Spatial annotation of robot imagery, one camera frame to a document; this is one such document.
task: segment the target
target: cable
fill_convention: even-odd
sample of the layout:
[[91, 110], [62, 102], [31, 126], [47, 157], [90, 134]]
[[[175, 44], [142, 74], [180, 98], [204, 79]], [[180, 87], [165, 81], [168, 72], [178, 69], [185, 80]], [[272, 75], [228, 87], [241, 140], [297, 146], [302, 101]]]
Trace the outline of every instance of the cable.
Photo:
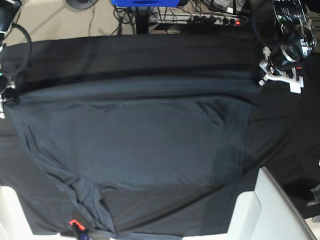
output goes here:
[[[19, 19], [20, 19], [20, 16], [21, 16], [21, 12], [19, 13], [19, 16], [17, 17], [16, 21], [15, 21], [15, 24], [18, 23]], [[6, 38], [10, 35], [10, 33], [12, 32], [13, 30], [13, 27], [10, 29], [10, 31], [8, 32], [8, 34], [4, 37], [3, 40], [6, 40]]]
[[[217, 8], [218, 10], [219, 10], [219, 12], [223, 15], [223, 17], [225, 18], [225, 19], [227, 19], [227, 17], [226, 17], [226, 15], [222, 12], [222, 10], [220, 10], [219, 8]], [[230, 27], [230, 21], [229, 21], [229, 19], [227, 19], [228, 20], [228, 30], [229, 30], [229, 32], [228, 32], [228, 37], [230, 37], [230, 35], [231, 35], [231, 27]]]
[[[118, 8], [117, 6], [113, 6], [114, 10], [113, 10], [113, 15], [115, 17], [115, 19], [118, 20], [119, 25], [118, 27], [111, 33], [111, 36], [118, 30], [122, 29], [122, 24], [130, 24], [132, 27], [132, 34], [135, 35], [136, 34], [136, 26], [135, 23], [133, 21], [134, 18], [134, 14], [129, 12], [128, 8]], [[124, 13], [124, 16], [127, 15], [128, 17], [128, 21], [124, 21], [124, 16], [120, 16], [120, 14]]]
[[270, 2], [268, 0], [264, 0], [255, 10], [255, 12], [253, 13], [253, 16], [252, 16], [252, 28], [253, 28], [253, 31], [255, 33], [255, 36], [256, 38], [259, 40], [260, 43], [262, 43], [264, 46], [267, 46], [267, 47], [272, 47], [272, 48], [275, 48], [275, 47], [279, 47], [281, 44], [271, 44], [271, 43], [268, 43], [266, 42], [261, 33], [259, 32], [258, 30], [258, 15], [260, 16], [261, 13], [259, 12], [260, 9], [262, 8], [266, 8], [267, 7], [267, 4], [269, 4]]
[[173, 17], [176, 18], [176, 20], [166, 20], [166, 18], [167, 18], [167, 11], [168, 11], [168, 7], [166, 6], [166, 7], [165, 7], [165, 11], [164, 11], [164, 19], [163, 19], [164, 23], [169, 24], [169, 23], [177, 22], [177, 21], [178, 21], [178, 18], [177, 18], [177, 16], [175, 16], [175, 14], [174, 14], [174, 12], [171, 10], [171, 8], [170, 8], [170, 11], [171, 11]]
[[92, 26], [92, 22], [94, 21], [94, 18], [95, 18], [95, 12], [96, 12], [96, 5], [94, 4], [92, 7], [92, 18], [91, 18], [91, 21], [89, 24], [89, 29], [88, 29], [89, 37], [91, 37], [91, 26]]
[[[223, 17], [226, 17], [227, 16], [230, 16], [230, 17], [236, 17], [236, 18], [239, 18], [239, 19], [244, 19], [245, 20], [245, 23], [248, 23], [249, 22], [249, 18], [247, 18], [246, 16], [242, 16], [242, 15], [236, 15], [236, 14], [231, 14], [231, 13], [228, 13], [228, 12], [222, 12], [222, 10], [218, 9], [219, 11], [202, 11], [202, 10], [199, 10], [197, 9], [197, 5], [195, 5], [195, 3], [193, 2], [193, 0], [190, 1], [191, 2], [191, 5], [192, 5], [192, 8], [195, 12], [199, 13], [199, 14], [208, 14], [208, 15], [220, 15], [220, 16], [223, 16]], [[204, 2], [200, 1], [200, 4], [199, 5], [205, 5], [207, 6]]]
[[169, 8], [171, 14], [173, 15], [173, 17], [175, 17], [176, 22], [178, 22], [178, 17], [174, 14], [174, 11], [172, 11], [172, 7]]
[[19, 73], [21, 73], [23, 70], [25, 70], [25, 68], [27, 68], [27, 66], [28, 66], [28, 63], [29, 63], [30, 58], [31, 58], [31, 53], [32, 53], [32, 40], [31, 40], [31, 37], [30, 37], [29, 33], [27, 32], [27, 30], [25, 30], [22, 26], [20, 26], [20, 25], [18, 25], [16, 23], [13, 23], [12, 27], [20, 30], [22, 32], [22, 34], [24, 35], [24, 37], [26, 39], [26, 44], [27, 44], [27, 54], [26, 54], [26, 56], [25, 56], [25, 58], [23, 60], [23, 63], [15, 71], [6, 72], [6, 71], [3, 71], [2, 69], [0, 70], [0, 73], [5, 75], [6, 77], [16, 76]]
[[189, 12], [189, 11], [187, 11], [187, 10], [184, 10], [182, 7], [176, 7], [176, 8], [184, 11], [184, 12], [187, 13], [187, 14], [190, 14], [192, 17], [194, 16], [191, 12]]
[[160, 7], [158, 7], [158, 13], [159, 13], [160, 21], [161, 21], [161, 23], [163, 23], [163, 22], [162, 22], [162, 17], [161, 17], [161, 12], [160, 12]]

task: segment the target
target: floor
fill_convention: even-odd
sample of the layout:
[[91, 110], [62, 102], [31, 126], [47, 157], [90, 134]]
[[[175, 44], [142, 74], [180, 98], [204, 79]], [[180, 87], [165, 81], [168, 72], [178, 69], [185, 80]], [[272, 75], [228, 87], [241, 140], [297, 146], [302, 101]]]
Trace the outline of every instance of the floor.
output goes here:
[[[76, 10], [66, 0], [27, 0], [18, 24], [26, 28], [32, 41], [110, 35], [118, 27], [113, 10], [109, 0], [99, 0], [86, 10]], [[123, 34], [132, 34], [129, 25], [123, 26]], [[6, 43], [24, 41], [23, 35], [13, 30]]]

